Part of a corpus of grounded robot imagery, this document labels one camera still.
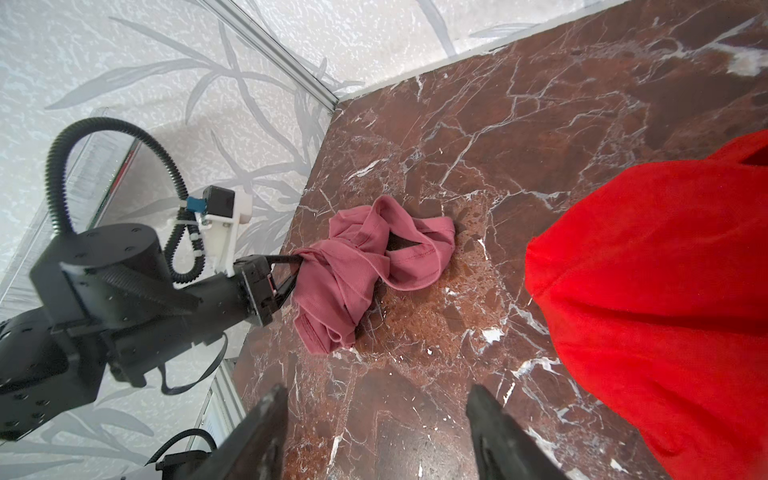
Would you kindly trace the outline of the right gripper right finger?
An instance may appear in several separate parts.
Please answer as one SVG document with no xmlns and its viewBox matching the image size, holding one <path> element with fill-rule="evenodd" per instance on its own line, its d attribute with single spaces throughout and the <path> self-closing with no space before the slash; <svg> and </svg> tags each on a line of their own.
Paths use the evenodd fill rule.
<svg viewBox="0 0 768 480">
<path fill-rule="evenodd" d="M 567 479 L 483 385 L 471 387 L 465 412 L 479 479 Z"/>
</svg>

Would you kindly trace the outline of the maroon cloth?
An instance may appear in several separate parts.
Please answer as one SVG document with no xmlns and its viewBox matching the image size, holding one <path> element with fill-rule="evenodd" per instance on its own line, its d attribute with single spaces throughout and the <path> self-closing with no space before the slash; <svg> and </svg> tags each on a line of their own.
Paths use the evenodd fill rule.
<svg viewBox="0 0 768 480">
<path fill-rule="evenodd" d="M 342 210 L 329 237 L 295 251 L 302 258 L 292 297 L 294 327 L 312 354 L 355 344 L 355 331 L 382 281 L 401 292 L 433 285 L 455 251 L 452 219 L 415 218 L 394 198 Z"/>
</svg>

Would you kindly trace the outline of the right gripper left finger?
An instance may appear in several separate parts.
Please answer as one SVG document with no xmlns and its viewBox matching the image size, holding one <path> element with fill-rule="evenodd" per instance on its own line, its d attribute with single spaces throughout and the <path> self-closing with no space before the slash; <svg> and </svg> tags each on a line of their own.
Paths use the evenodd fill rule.
<svg viewBox="0 0 768 480">
<path fill-rule="evenodd" d="M 288 423 L 288 391 L 276 384 L 190 478 L 281 479 Z"/>
</svg>

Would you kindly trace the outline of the red cloth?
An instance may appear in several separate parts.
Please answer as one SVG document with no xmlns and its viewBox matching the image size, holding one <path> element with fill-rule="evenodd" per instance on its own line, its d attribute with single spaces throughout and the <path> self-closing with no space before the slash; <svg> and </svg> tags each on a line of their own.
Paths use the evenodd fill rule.
<svg viewBox="0 0 768 480">
<path fill-rule="evenodd" d="M 629 168 L 528 245 L 572 377 L 675 479 L 767 475 L 767 134 Z"/>
</svg>

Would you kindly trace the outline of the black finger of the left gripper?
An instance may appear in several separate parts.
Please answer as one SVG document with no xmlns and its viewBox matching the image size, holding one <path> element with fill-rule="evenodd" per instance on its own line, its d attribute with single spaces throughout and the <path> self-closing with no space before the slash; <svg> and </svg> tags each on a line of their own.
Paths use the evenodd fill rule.
<svg viewBox="0 0 768 480">
<path fill-rule="evenodd" d="M 267 255 L 266 260 L 273 302 L 284 305 L 295 288 L 303 258 L 299 255 Z"/>
</svg>

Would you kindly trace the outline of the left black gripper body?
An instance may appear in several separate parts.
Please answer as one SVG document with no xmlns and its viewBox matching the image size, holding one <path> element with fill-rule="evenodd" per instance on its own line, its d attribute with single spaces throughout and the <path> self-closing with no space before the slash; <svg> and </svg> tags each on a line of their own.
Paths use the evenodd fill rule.
<svg viewBox="0 0 768 480">
<path fill-rule="evenodd" d="M 211 344 L 241 322 L 256 327 L 272 323 L 279 310 L 279 287 L 272 267 L 277 255 L 250 255 L 237 260 L 235 274 L 217 274 L 181 290 L 196 303 L 109 336 L 108 365 L 116 380 L 146 385 L 145 374 L 192 346 Z"/>
</svg>

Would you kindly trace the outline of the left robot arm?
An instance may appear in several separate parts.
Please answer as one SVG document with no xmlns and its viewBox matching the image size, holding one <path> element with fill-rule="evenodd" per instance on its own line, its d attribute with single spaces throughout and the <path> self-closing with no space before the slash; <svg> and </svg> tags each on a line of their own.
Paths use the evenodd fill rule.
<svg viewBox="0 0 768 480">
<path fill-rule="evenodd" d="M 300 258 L 250 255 L 232 274 L 177 288 L 156 231 L 115 224 L 54 238 L 30 278 L 39 308 L 1 328 L 1 436 L 16 441 L 94 402 L 106 372 L 133 387 L 230 327 L 270 324 L 296 280 L 272 268 Z"/>
</svg>

